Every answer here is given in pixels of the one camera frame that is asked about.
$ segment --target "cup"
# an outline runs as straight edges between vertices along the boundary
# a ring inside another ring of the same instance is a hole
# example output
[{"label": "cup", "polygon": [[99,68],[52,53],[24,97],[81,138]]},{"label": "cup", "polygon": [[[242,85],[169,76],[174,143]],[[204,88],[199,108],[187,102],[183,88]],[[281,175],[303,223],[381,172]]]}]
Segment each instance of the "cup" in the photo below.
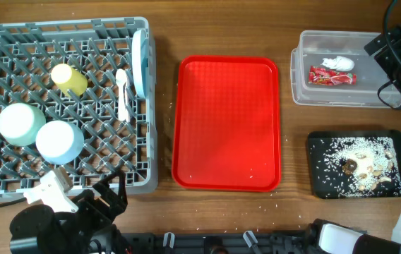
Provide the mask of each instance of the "cup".
[{"label": "cup", "polygon": [[37,133],[36,147],[47,162],[65,164],[80,154],[84,140],[83,132],[72,123],[51,121]]},{"label": "cup", "polygon": [[65,63],[53,67],[50,77],[67,97],[70,97],[67,93],[68,89],[80,96],[88,87],[88,80],[86,77]]},{"label": "cup", "polygon": [[11,104],[0,113],[0,133],[11,145],[33,144],[44,124],[44,113],[25,103]]}]

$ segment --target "red tray rim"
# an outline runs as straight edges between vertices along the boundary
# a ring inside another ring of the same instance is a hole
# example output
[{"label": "red tray rim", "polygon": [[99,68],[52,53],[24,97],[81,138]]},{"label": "red tray rim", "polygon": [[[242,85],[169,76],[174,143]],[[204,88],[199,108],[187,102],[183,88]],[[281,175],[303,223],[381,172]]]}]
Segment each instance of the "red tray rim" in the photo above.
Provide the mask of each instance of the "red tray rim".
[{"label": "red tray rim", "polygon": [[[194,61],[216,61],[216,62],[232,62],[232,63],[248,63],[248,64],[265,64],[273,73],[273,85],[276,87],[273,93],[273,129],[274,129],[274,144],[278,149],[274,149],[275,158],[275,180],[266,187],[253,186],[211,186],[202,184],[186,184],[178,176],[178,156],[179,156],[179,128],[181,115],[181,89],[183,89],[184,70],[187,64]],[[172,146],[172,178],[182,187],[189,189],[216,190],[216,191],[252,191],[252,192],[269,192],[274,190],[282,179],[282,158],[281,158],[281,137],[280,137],[280,98],[279,98],[279,70],[275,63],[269,58],[262,56],[208,56],[208,55],[193,55],[186,57],[179,66],[179,79],[177,89],[177,103],[174,123],[174,142]]]}]

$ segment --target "plastic bin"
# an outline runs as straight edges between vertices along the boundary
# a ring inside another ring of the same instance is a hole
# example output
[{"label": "plastic bin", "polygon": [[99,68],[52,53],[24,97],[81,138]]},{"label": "plastic bin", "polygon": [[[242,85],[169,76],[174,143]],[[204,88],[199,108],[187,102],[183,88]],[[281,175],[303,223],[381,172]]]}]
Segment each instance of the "plastic bin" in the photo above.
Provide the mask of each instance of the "plastic bin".
[{"label": "plastic bin", "polygon": [[[291,73],[293,100],[301,105],[341,107],[386,107],[377,91],[389,79],[364,46],[377,37],[374,32],[312,31],[301,33],[299,45],[292,51]],[[354,61],[355,85],[323,86],[309,84],[311,66],[321,66],[323,58],[345,56]],[[394,107],[401,105],[401,94],[394,86],[381,92],[381,98]]]},{"label": "plastic bin", "polygon": [[[132,119],[117,120],[114,74],[125,68],[131,82],[131,42],[135,31],[146,32],[148,65],[146,99],[127,89]],[[67,97],[49,78],[49,71],[68,63],[89,80],[80,97]],[[144,18],[106,18],[0,25],[0,112],[10,103],[41,109],[47,122],[58,119],[81,128],[83,151],[62,165],[77,195],[114,170],[126,172],[129,194],[150,193],[158,183],[155,127],[155,41]],[[0,201],[23,197],[56,167],[44,161],[35,145],[14,147],[0,136]],[[112,183],[117,189],[119,184]]]}]

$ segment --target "black tray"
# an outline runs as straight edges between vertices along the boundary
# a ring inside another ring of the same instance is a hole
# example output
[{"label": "black tray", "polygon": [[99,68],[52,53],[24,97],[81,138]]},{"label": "black tray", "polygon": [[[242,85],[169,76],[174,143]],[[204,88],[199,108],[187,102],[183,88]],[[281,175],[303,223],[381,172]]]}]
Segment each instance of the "black tray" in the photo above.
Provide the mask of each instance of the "black tray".
[{"label": "black tray", "polygon": [[[339,169],[337,172],[325,172],[324,170],[319,170],[325,168],[324,154],[326,150],[330,149],[330,142],[333,138],[376,138],[376,137],[388,137],[393,140],[393,145],[396,152],[396,159],[398,163],[398,171],[400,173],[401,180],[401,132],[397,130],[385,130],[385,131],[316,131],[309,134],[307,137],[307,157],[309,159],[309,168],[311,172],[311,182],[313,193],[319,198],[324,199],[335,199],[335,198],[345,198],[343,195],[339,195],[337,186],[342,181],[347,182],[349,176],[343,174],[342,170]],[[323,183],[325,176],[330,177],[328,183],[333,183],[332,186]],[[348,185],[345,184],[343,187],[345,192],[347,191]],[[369,195],[366,198],[376,198],[376,197],[401,197],[401,194],[394,194],[395,184],[385,183],[384,188],[380,186],[377,187],[377,191],[373,195]]]}]

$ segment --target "red tray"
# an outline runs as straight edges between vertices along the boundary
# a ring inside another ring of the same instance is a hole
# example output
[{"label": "red tray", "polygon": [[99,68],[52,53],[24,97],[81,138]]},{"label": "red tray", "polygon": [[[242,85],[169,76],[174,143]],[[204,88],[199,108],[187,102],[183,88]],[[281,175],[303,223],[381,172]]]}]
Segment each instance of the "red tray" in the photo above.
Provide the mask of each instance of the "red tray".
[{"label": "red tray", "polygon": [[172,176],[185,188],[271,191],[279,184],[279,74],[270,59],[181,62]]}]

